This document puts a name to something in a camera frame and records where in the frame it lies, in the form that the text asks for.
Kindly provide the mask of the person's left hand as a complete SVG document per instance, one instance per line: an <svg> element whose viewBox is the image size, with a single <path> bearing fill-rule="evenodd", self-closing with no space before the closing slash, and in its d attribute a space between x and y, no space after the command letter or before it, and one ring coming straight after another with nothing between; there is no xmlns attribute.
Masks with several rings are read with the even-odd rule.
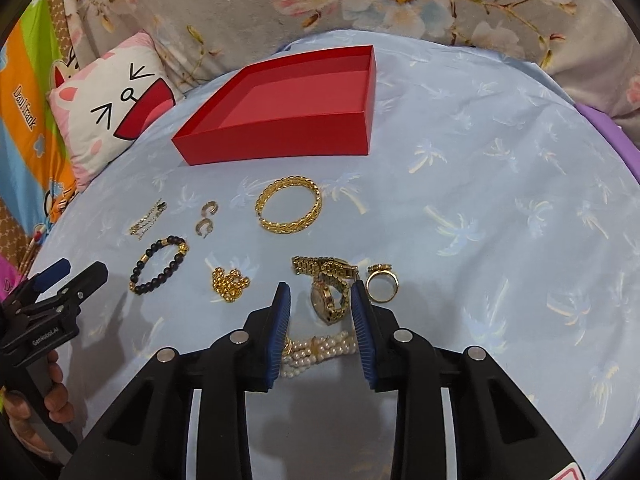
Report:
<svg viewBox="0 0 640 480"><path fill-rule="evenodd" d="M75 411L68 390L63 384L63 372L58 365L58 352L52 350L47 356L48 373L52 382L52 387L44 397L44 405L49 411L49 418L57 424L67 424L74 419ZM15 392L6 392L3 396L4 410L9 417L11 430L17 440L24 445L29 452L55 462L56 458L50 446L44 442L43 438L32 426L30 418L32 410L24 399L24 396Z"/></svg>

